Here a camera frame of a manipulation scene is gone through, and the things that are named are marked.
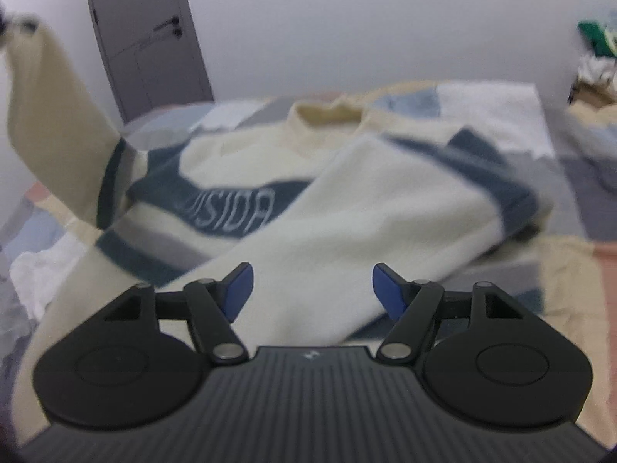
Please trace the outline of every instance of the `small logo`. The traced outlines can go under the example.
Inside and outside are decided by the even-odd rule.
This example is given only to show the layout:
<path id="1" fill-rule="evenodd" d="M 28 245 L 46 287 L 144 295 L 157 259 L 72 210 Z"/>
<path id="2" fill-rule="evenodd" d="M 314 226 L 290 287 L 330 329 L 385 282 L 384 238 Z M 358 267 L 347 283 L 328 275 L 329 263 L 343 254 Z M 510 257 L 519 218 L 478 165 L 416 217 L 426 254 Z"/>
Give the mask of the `small logo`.
<path id="1" fill-rule="evenodd" d="M 319 358 L 322 354 L 320 354 L 320 352 L 316 351 L 316 350 L 311 350 L 308 353 L 305 353 L 303 355 L 304 358 L 306 358 L 306 360 L 315 360 L 316 358 Z"/>

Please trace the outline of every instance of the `white cloth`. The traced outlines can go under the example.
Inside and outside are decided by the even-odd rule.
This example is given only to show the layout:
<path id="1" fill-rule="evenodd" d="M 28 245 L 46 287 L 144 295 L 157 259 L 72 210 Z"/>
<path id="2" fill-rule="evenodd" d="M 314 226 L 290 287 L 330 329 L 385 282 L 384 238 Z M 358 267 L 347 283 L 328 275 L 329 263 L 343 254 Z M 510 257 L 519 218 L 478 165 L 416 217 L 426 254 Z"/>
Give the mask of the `white cloth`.
<path id="1" fill-rule="evenodd" d="M 617 59 L 585 54 L 579 60 L 578 78 L 591 85 L 608 87 L 617 94 Z"/>
<path id="2" fill-rule="evenodd" d="M 445 82 L 437 86 L 443 118 L 465 120 L 505 153 L 555 157 L 538 90 L 512 82 Z"/>
<path id="3" fill-rule="evenodd" d="M 236 128 L 240 123 L 264 107 L 265 101 L 245 99 L 222 101 L 212 108 L 194 127 L 204 130 L 217 128 Z"/>
<path id="4" fill-rule="evenodd" d="M 45 308 L 87 250 L 76 236 L 66 233 L 46 250 L 17 256 L 9 275 L 29 318 L 42 320 Z"/>

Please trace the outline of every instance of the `green object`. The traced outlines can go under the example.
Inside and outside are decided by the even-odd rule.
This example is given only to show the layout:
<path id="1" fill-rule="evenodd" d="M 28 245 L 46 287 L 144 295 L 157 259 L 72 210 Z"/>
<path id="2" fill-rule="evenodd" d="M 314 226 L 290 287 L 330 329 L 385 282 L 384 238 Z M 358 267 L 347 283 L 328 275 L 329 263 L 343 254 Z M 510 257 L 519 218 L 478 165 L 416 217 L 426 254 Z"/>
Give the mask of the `green object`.
<path id="1" fill-rule="evenodd" d="M 617 57 L 617 32 L 597 21 L 581 21 L 579 29 L 598 57 Z"/>

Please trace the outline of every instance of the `gray door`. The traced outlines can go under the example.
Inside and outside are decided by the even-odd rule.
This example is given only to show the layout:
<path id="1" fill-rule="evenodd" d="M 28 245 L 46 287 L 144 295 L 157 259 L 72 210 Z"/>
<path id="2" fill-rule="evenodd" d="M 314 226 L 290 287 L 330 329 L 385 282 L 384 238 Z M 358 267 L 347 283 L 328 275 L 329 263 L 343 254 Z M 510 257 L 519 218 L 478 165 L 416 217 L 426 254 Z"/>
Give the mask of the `gray door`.
<path id="1" fill-rule="evenodd" d="M 157 106 L 211 101 L 187 0 L 89 0 L 125 120 Z"/>

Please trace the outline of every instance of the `bedsheet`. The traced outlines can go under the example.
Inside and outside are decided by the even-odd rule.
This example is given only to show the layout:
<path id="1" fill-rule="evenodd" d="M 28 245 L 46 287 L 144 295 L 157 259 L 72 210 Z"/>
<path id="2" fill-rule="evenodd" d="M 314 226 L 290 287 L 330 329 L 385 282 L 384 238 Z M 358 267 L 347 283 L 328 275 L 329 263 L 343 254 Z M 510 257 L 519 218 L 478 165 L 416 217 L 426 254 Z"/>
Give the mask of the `bedsheet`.
<path id="1" fill-rule="evenodd" d="M 100 232 L 35 183 L 0 228 L 0 427 L 21 358 L 68 271 Z"/>
<path id="2" fill-rule="evenodd" d="M 449 289 L 467 290 L 475 281 L 491 280 L 575 342 L 590 358 L 594 371 L 592 392 L 579 424 L 604 445 L 614 445 L 617 442 L 617 400 L 612 391 L 612 383 L 617 379 L 614 366 L 617 363 L 617 225 L 613 218 L 617 212 L 617 152 L 611 153 L 607 148 L 617 140 L 615 128 L 584 128 L 562 108 L 545 106 L 543 112 L 533 86 L 412 82 L 359 95 L 328 92 L 226 103 L 220 110 L 212 105 L 196 106 L 190 113 L 184 108 L 159 110 L 134 123 L 125 133 L 138 149 L 150 150 L 177 144 L 195 131 L 229 130 L 280 121 L 299 99 L 330 101 L 341 95 L 355 103 L 412 118 L 464 120 L 493 141 L 517 176 L 553 204 L 552 213 L 541 228 L 522 232 L 442 282 Z M 9 237 L 14 241 L 16 233 L 24 230 L 22 238 L 28 238 L 24 225 L 30 216 L 36 216 L 39 224 L 47 221 L 46 227 L 39 230 L 47 233 L 35 235 L 38 240 L 31 239 L 39 242 L 36 245 L 15 247 L 17 244 L 13 243 L 11 248 Z M 67 232 L 82 245 L 92 244 L 100 234 L 74 218 L 45 190 L 36 187 L 30 191 L 30 198 L 26 197 L 20 204 L 12 224 L 12 236 L 6 234 L 10 228 L 1 230 L 4 236 L 0 233 L 3 247 L 0 267 L 4 269 L 0 281 L 13 294 L 12 298 L 3 298 L 13 303 L 0 311 L 0 317 L 15 322 L 13 348 L 8 346 L 2 357 L 0 416 L 7 413 L 11 381 L 37 322 L 36 312 L 29 312 L 17 295 L 10 267 L 23 253 L 53 248 Z M 367 338 L 384 335 L 388 327 L 387 321 L 380 320 L 352 336 L 350 342 L 374 347 L 376 341 Z"/>

